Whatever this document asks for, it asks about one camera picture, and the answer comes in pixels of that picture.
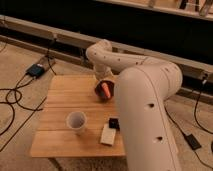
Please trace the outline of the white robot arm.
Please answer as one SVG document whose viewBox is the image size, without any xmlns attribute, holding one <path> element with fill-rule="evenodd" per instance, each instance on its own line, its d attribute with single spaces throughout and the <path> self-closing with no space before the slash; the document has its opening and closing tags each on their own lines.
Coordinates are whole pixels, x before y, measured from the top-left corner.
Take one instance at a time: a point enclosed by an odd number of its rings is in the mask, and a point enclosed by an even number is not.
<svg viewBox="0 0 213 171">
<path fill-rule="evenodd" d="M 129 171 L 182 171 L 164 107 L 181 87 L 180 68 L 151 56 L 114 52 L 105 39 L 89 46 L 86 56 L 97 79 L 119 73 L 114 101 Z"/>
</svg>

